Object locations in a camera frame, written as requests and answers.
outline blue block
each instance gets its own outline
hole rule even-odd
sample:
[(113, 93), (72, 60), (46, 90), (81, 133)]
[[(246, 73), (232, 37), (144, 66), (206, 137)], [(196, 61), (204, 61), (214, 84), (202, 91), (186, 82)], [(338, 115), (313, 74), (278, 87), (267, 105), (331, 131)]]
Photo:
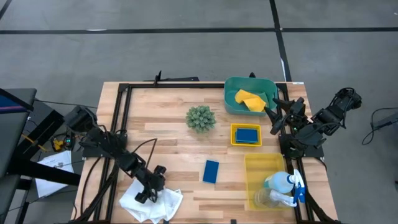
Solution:
[(203, 175), (203, 181), (215, 184), (217, 180), (218, 162), (206, 161), (205, 174)]
[(258, 142), (257, 130), (248, 128), (238, 128), (236, 130), (236, 142)]

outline black floor stripe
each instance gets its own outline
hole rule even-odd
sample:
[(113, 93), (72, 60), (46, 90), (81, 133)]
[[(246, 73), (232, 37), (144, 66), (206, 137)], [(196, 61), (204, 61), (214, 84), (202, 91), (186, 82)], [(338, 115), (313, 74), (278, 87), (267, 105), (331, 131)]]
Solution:
[(282, 32), (397, 32), (398, 27), (283, 28)]
[(6, 13), (8, 6), (10, 6), (12, 0), (7, 0), (6, 3), (4, 3), (4, 5), (2, 6), (1, 10), (0, 10), (0, 20), (3, 17), (4, 13)]
[(266, 27), (166, 28), (166, 29), (95, 29), (95, 30), (0, 30), (0, 34), (189, 34), (274, 32)]
[(290, 75), (289, 63), (287, 62), (284, 38), (280, 31), (281, 28), (279, 24), (279, 17), (278, 17), (278, 11), (276, 9), (275, 0), (269, 0), (269, 4), (271, 5), (272, 17), (274, 18), (275, 33), (276, 33), (276, 39), (278, 41), (279, 55), (280, 59), (283, 61), (282, 67), (284, 69), (285, 81), (291, 82), (292, 76)]

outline artificial plant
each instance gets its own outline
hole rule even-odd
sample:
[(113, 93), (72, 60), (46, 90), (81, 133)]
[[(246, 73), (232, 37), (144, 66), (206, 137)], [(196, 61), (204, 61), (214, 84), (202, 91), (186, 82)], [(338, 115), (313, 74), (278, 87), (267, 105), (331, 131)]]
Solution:
[(209, 106), (191, 107), (187, 112), (187, 125), (197, 133), (206, 133), (214, 128), (216, 119)]

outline yellow cloth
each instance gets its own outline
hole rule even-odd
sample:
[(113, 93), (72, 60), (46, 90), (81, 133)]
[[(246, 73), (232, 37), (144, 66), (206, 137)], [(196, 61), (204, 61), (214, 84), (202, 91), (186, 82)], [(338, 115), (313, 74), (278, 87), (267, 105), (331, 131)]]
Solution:
[(266, 106), (266, 102), (261, 99), (260, 96), (249, 93), (244, 90), (239, 90), (235, 95), (235, 101), (237, 103), (242, 103), (249, 108), (250, 111), (255, 112), (264, 112), (264, 107)]

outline white paper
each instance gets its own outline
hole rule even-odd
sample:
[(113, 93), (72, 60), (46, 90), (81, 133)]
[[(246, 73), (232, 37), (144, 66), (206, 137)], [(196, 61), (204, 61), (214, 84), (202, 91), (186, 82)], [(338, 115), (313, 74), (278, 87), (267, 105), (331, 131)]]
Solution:
[(137, 193), (142, 192), (142, 190), (144, 190), (144, 186), (138, 180), (134, 180), (119, 201), (122, 208), (126, 209), (139, 222), (148, 219), (155, 224), (160, 222), (161, 219), (169, 221), (179, 208), (183, 198), (180, 190), (174, 192), (170, 189), (164, 189), (158, 192), (156, 203), (146, 200), (142, 204), (135, 199)]
[[(58, 154), (48, 156), (42, 159), (38, 163), (49, 167), (57, 167), (58, 169), (73, 173), (73, 167), (70, 164), (71, 163), (70, 156), (71, 156), (70, 151), (63, 151)], [(39, 197), (48, 196), (67, 186), (67, 184), (59, 184), (37, 178), (35, 179), (35, 181), (37, 186), (37, 194)]]

